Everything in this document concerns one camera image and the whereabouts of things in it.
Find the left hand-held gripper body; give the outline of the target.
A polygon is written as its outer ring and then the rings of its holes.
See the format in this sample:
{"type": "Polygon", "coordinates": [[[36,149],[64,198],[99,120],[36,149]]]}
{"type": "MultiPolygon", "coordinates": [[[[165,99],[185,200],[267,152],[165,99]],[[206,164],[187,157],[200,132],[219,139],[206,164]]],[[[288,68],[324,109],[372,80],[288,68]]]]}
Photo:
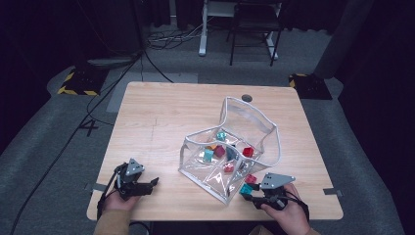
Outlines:
{"type": "Polygon", "coordinates": [[[123,200],[143,195],[142,185],[137,182],[143,171],[144,167],[134,159],[115,169],[115,188],[123,200]]]}

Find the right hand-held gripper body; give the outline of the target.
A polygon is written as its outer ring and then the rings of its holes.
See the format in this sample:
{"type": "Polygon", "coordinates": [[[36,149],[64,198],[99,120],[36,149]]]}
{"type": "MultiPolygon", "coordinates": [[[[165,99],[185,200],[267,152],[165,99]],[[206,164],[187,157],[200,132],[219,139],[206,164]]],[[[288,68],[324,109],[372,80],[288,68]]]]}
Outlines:
{"type": "Polygon", "coordinates": [[[262,204],[266,204],[274,210],[283,210],[288,204],[288,198],[284,186],[296,179],[290,175],[268,172],[264,175],[260,184],[260,189],[264,196],[257,198],[254,205],[260,209],[262,204]]]}

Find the clear plastic bag white trim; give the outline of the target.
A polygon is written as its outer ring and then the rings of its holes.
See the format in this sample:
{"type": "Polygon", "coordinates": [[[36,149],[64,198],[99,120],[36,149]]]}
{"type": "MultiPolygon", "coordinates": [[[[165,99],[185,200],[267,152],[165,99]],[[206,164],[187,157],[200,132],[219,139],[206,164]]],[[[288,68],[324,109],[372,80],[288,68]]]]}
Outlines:
{"type": "Polygon", "coordinates": [[[202,187],[214,198],[227,205],[238,192],[248,174],[274,167],[281,159],[281,142],[276,123],[253,105],[240,99],[227,97],[222,103],[219,125],[187,135],[180,151],[179,171],[202,187]],[[225,141],[216,139],[224,131],[225,141]],[[212,161],[203,161],[204,150],[209,145],[221,145],[225,155],[218,158],[213,151],[212,161]],[[238,159],[227,161],[226,147],[234,145],[238,159]],[[243,150],[254,148],[254,155],[247,158],[243,150]],[[240,163],[246,162],[243,170],[240,163]],[[234,170],[225,172],[223,166],[232,163],[234,170]]]}

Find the person's left hand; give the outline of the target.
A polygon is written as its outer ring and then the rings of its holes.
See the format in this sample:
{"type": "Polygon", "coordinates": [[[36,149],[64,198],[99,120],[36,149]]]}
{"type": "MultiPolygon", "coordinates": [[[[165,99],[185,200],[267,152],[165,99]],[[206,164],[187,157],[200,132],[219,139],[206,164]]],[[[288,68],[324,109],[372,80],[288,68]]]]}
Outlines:
{"type": "Polygon", "coordinates": [[[104,210],[121,210],[130,212],[134,209],[139,200],[140,196],[133,196],[127,201],[124,201],[117,191],[113,191],[105,200],[104,210]]]}

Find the person's right hand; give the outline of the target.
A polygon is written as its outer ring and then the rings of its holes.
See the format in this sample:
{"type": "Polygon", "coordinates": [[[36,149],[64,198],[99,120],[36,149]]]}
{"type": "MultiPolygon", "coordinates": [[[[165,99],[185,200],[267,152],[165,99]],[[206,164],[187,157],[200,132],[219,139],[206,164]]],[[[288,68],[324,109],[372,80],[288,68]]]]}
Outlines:
{"type": "Polygon", "coordinates": [[[276,211],[266,204],[261,208],[271,216],[288,235],[306,235],[311,227],[302,207],[289,201],[282,211],[276,211]]]}

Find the black yellow striped stand base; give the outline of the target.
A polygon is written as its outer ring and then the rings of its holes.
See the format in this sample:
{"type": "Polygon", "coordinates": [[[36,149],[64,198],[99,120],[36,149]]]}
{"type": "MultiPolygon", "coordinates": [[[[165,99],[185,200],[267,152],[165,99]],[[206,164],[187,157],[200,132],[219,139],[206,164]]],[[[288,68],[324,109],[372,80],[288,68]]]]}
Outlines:
{"type": "Polygon", "coordinates": [[[72,69],[58,90],[59,94],[99,96],[108,70],[72,69]]]}
{"type": "Polygon", "coordinates": [[[314,74],[293,73],[289,76],[289,85],[301,99],[332,100],[325,81],[314,74]]]}

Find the grey floor bar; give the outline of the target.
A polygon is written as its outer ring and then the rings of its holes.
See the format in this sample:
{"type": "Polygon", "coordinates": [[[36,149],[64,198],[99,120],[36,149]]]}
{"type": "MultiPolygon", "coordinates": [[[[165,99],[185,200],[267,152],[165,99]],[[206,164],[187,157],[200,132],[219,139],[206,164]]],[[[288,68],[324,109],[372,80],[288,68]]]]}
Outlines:
{"type": "Polygon", "coordinates": [[[88,63],[98,68],[119,68],[125,67],[135,61],[134,58],[120,57],[120,58],[103,58],[88,60],[88,63]]]}

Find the black chair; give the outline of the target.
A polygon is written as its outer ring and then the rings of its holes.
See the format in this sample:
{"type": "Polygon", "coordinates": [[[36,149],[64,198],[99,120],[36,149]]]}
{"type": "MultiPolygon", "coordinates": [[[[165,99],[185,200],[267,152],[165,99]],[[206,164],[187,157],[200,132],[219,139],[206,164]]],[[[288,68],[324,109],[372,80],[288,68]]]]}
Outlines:
{"type": "Polygon", "coordinates": [[[262,36],[262,41],[270,56],[270,66],[278,58],[277,48],[283,30],[280,12],[286,0],[238,0],[228,32],[231,40],[229,65],[233,65],[236,48],[254,47],[253,44],[238,44],[239,33],[255,33],[262,36]]]}

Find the white desk frame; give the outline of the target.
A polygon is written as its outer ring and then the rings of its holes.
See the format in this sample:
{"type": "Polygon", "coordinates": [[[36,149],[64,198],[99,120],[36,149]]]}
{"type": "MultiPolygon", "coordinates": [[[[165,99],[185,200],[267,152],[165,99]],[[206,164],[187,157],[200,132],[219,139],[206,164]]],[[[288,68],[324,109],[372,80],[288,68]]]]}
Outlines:
{"type": "MultiPolygon", "coordinates": [[[[208,44],[208,19],[210,17],[222,17],[222,18],[232,18],[234,13],[235,3],[231,0],[204,0],[203,9],[202,9],[202,33],[199,46],[199,55],[201,57],[207,54],[207,44],[208,44]]],[[[265,43],[268,47],[270,58],[273,61],[278,59],[278,54],[273,52],[276,48],[274,39],[276,36],[273,32],[268,34],[264,33],[265,43]]]]}

